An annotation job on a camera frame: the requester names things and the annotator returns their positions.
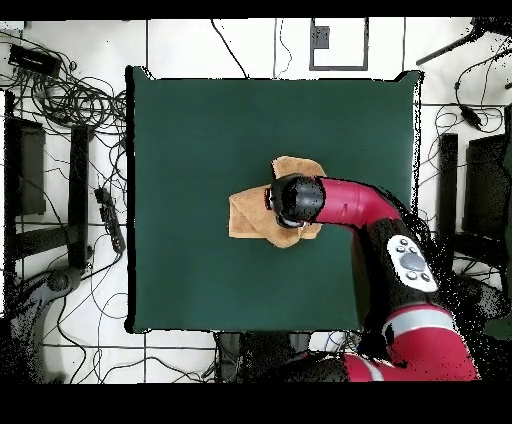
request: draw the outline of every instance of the black connector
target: black connector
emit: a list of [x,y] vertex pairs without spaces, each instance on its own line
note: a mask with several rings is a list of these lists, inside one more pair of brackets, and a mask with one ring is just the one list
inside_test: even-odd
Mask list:
[[11,44],[9,65],[36,72],[52,78],[58,78],[62,60],[45,53],[28,50]]
[[479,130],[482,126],[482,120],[477,115],[477,113],[464,105],[459,105],[461,116],[469,125],[471,125],[473,128]]

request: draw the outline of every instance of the folded towel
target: folded towel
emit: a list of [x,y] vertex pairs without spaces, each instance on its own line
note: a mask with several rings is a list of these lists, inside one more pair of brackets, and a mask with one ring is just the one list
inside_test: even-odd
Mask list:
[[[300,173],[308,176],[325,176],[322,167],[310,159],[281,156],[272,161],[276,178]],[[276,222],[276,215],[265,208],[265,189],[270,185],[251,188],[229,198],[229,237],[266,238],[280,248],[293,246],[301,238],[314,239],[320,224],[301,228],[283,228]]]

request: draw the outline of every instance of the green table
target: green table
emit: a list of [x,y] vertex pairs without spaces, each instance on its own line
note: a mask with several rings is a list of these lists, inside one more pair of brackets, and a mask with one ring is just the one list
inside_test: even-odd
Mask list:
[[419,75],[150,80],[134,68],[134,331],[355,328],[350,233],[326,225],[284,250],[232,239],[228,198],[288,155],[409,204]]

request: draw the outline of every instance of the red robot arm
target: red robot arm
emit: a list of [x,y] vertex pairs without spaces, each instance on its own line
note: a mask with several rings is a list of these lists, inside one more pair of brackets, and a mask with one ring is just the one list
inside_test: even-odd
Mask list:
[[478,378],[450,311],[439,302],[436,278],[415,234],[379,190],[293,174],[274,180],[266,205],[286,228],[343,225],[357,239],[370,286],[371,319],[364,325],[382,332],[391,363],[345,354],[349,381]]

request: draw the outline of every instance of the power cord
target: power cord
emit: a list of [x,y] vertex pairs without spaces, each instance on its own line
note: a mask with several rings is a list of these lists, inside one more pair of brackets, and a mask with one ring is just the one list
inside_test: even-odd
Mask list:
[[281,45],[288,52],[288,55],[290,56],[290,59],[288,60],[288,64],[286,65],[286,68],[284,70],[282,70],[281,72],[279,72],[279,74],[277,75],[276,79],[279,79],[281,74],[284,74],[285,72],[288,71],[288,69],[290,67],[290,63],[292,63],[292,60],[293,60],[293,56],[292,56],[292,53],[290,52],[290,49],[288,49],[288,47],[286,47],[286,45],[283,43],[283,25],[284,25],[284,18],[282,18],[282,20],[281,20],[281,28],[279,30],[279,42],[281,43]]
[[222,40],[222,42],[224,43],[224,46],[226,46],[226,49],[228,49],[228,52],[229,54],[231,55],[231,57],[234,59],[234,61],[236,62],[236,64],[238,65],[238,67],[240,68],[240,70],[242,71],[242,73],[244,74],[244,78],[245,79],[249,79],[249,75],[245,73],[245,70],[244,68],[242,68],[242,65],[240,65],[240,62],[238,61],[238,59],[236,58],[236,56],[233,54],[233,52],[231,51],[231,48],[229,47],[229,44],[227,43],[227,41],[225,40],[224,36],[222,35],[222,33],[217,29],[217,26],[215,25],[215,22],[213,21],[213,19],[210,19],[210,23],[212,24],[212,27],[213,29],[215,30],[215,32],[219,35],[220,39]]
[[474,65],[471,65],[468,68],[466,68],[464,71],[462,71],[462,73],[459,75],[459,78],[457,79],[457,82],[455,83],[455,86],[454,86],[454,89],[455,89],[455,99],[457,100],[457,105],[460,108],[462,118],[471,127],[475,128],[476,130],[478,130],[480,132],[486,133],[486,134],[491,134],[491,133],[497,131],[497,129],[492,130],[492,131],[486,131],[486,130],[482,129],[482,126],[485,126],[485,124],[482,125],[482,120],[478,116],[478,113],[475,110],[473,110],[472,108],[470,108],[469,106],[461,104],[460,99],[459,99],[460,84],[461,84],[462,77],[466,73],[470,72],[472,69],[476,68],[477,66],[481,66],[481,65],[484,65],[487,62],[490,62],[489,67],[487,68],[486,75],[485,75],[485,84],[484,84],[484,89],[483,89],[483,93],[482,93],[482,99],[480,101],[480,111],[485,115],[485,117],[487,119],[488,119],[489,116],[492,116],[492,115],[489,115],[486,111],[490,111],[490,110],[497,111],[498,114],[499,114],[500,120],[501,120],[500,125],[498,127],[498,128],[500,128],[501,125],[503,124],[503,114],[502,114],[502,112],[498,108],[484,108],[483,107],[483,101],[484,101],[484,97],[485,97],[485,91],[486,91],[486,88],[487,88],[487,80],[488,80],[488,77],[489,77],[489,72],[491,70],[492,63],[495,62],[496,60],[498,60],[498,59],[500,59],[500,58],[502,58],[502,57],[512,53],[512,49],[505,49],[505,50],[500,52],[501,48],[506,43],[510,43],[510,38],[506,38],[501,43],[501,45],[498,47],[498,50],[497,50],[496,54],[494,54],[493,56],[491,56],[491,57],[489,57],[489,58],[487,58],[485,60],[482,60],[482,61],[480,61],[478,63],[475,63]]

